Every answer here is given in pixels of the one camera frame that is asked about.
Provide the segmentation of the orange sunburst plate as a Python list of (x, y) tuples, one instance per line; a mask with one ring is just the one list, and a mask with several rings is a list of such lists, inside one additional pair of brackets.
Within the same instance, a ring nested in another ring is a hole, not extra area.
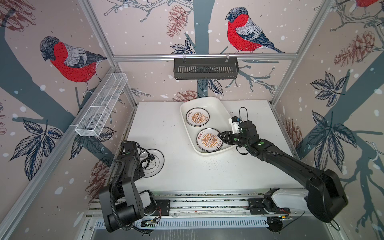
[(201, 127), (208, 123), (210, 114), (203, 108), (193, 108), (186, 113), (186, 121), (193, 127)]
[(219, 138), (220, 132), (214, 128), (205, 128), (197, 134), (198, 147), (207, 153), (219, 151), (223, 146), (223, 141)]

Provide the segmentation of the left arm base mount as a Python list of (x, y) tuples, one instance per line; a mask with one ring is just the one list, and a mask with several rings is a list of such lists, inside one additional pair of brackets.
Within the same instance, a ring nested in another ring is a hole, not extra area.
[(144, 208), (144, 216), (169, 216), (170, 200), (154, 200)]

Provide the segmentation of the white flower plate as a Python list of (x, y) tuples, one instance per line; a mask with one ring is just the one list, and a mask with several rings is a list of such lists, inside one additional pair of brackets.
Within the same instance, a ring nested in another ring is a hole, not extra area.
[[(157, 175), (164, 167), (164, 164), (165, 164), (164, 154), (157, 149), (148, 149), (147, 153), (152, 153), (155, 156), (155, 175)], [(151, 178), (154, 176), (144, 176), (144, 178)]]

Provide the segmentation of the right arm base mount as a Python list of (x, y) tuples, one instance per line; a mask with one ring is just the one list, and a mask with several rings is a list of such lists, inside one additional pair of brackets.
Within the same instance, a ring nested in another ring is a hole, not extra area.
[(268, 199), (248, 199), (247, 210), (251, 215), (290, 215), (289, 208), (278, 208), (277, 205)]

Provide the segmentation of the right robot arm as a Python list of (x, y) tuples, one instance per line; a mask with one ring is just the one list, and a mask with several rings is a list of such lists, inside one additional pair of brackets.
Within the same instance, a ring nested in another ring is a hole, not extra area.
[(241, 122), (238, 130), (221, 132), (218, 137), (227, 145), (244, 147), (251, 156), (277, 167), (305, 188), (303, 191), (270, 189), (263, 202), (267, 212), (274, 213), (284, 208), (309, 211), (318, 220), (330, 223), (348, 205), (346, 193), (335, 172), (297, 161), (272, 142), (261, 139), (252, 121)]

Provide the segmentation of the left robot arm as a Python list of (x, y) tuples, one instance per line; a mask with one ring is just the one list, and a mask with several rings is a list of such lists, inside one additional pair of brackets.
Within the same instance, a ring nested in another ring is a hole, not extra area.
[(119, 229), (133, 229), (142, 235), (150, 235), (152, 230), (142, 230), (135, 226), (136, 221), (157, 210), (153, 193), (149, 190), (140, 193), (135, 185), (135, 180), (144, 176), (138, 151), (142, 148), (132, 141), (123, 141), (121, 147), (114, 160), (118, 165), (117, 172), (99, 192), (105, 227), (110, 233)]

